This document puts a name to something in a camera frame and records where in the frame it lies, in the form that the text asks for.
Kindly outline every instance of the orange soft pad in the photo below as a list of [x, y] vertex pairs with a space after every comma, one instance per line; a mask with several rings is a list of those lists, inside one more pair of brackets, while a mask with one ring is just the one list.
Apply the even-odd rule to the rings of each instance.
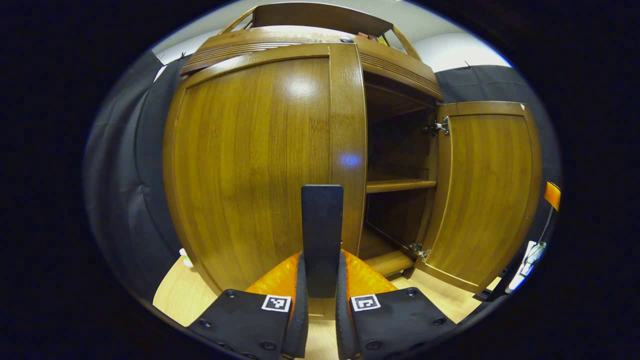
[[261, 295], [290, 296], [291, 313], [293, 314], [293, 309], [296, 306], [296, 282], [299, 257], [300, 253], [297, 253], [284, 259], [245, 291]]
[[558, 211], [558, 207], [560, 206], [560, 188], [558, 188], [556, 184], [547, 181], [545, 199]]
[[357, 256], [343, 250], [347, 264], [347, 299], [352, 296], [386, 293], [396, 291], [389, 280]]

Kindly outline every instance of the metal hinge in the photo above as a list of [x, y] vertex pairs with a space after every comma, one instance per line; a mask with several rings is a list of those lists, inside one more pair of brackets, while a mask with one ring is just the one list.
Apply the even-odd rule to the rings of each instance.
[[438, 137], [438, 130], [444, 131], [444, 136], [449, 136], [451, 133], [449, 132], [449, 117], [445, 116], [442, 118], [442, 122], [438, 123], [435, 119], [431, 125], [422, 128], [423, 131], [431, 131], [431, 134], [435, 137]]
[[427, 262], [427, 257], [429, 256], [431, 249], [424, 249], [424, 251], [422, 251], [422, 243], [411, 243], [409, 244], [409, 249], [411, 249], [414, 254], [420, 256], [422, 258], [420, 260], [423, 263]]

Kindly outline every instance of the black fabric backdrop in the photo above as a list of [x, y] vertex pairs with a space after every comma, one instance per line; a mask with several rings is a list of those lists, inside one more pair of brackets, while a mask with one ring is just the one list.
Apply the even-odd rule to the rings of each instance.
[[83, 160], [83, 190], [95, 239], [131, 291], [153, 301], [179, 257], [164, 194], [164, 122], [180, 81], [183, 60], [162, 63], [141, 56], [102, 103]]
[[[164, 193], [162, 143], [178, 73], [187, 59], [168, 64], [153, 82], [162, 65], [150, 51], [141, 56], [103, 102], [84, 156], [84, 196], [95, 239], [123, 284], [150, 303], [181, 248]], [[528, 104], [540, 134], [543, 178], [562, 187], [547, 112], [514, 69], [483, 65], [437, 72], [436, 77], [446, 103]], [[524, 243], [538, 241], [548, 210], [541, 194]]]
[[[543, 187], [536, 215], [525, 237], [523, 247], [529, 241], [538, 241], [547, 223], [551, 205], [544, 199], [547, 181], [563, 189], [560, 148], [556, 131], [544, 105], [527, 84], [526, 80], [514, 69], [498, 65], [474, 65], [435, 73], [445, 103], [466, 101], [513, 101], [528, 104], [540, 136], [542, 150]], [[555, 221], [551, 221], [544, 240], [548, 241], [553, 232]]]

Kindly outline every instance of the cabinet door panel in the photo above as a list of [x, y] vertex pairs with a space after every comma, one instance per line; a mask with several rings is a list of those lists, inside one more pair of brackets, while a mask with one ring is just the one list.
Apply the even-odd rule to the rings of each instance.
[[531, 226], [541, 186], [540, 143], [528, 106], [443, 105], [450, 136], [438, 135], [438, 184], [421, 270], [482, 292]]
[[216, 293], [244, 290], [302, 250], [300, 188], [344, 188], [343, 248], [356, 252], [366, 114], [353, 44], [238, 56], [185, 79], [164, 136], [172, 220]]

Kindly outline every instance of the screw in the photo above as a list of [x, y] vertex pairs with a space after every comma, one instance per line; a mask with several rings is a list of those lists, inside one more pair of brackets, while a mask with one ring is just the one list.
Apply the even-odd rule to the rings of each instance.
[[221, 347], [229, 350], [229, 351], [233, 351], [234, 348], [230, 347], [229, 345], [225, 344], [225, 343], [218, 343], [218, 345], [220, 345]]
[[365, 347], [367, 348], [367, 350], [376, 350], [377, 348], [380, 348], [380, 345], [382, 345], [382, 343], [378, 340], [373, 340], [368, 342]]
[[264, 350], [275, 350], [276, 349], [276, 345], [270, 341], [263, 341], [262, 343], [260, 343], [260, 346], [262, 346], [262, 348]]

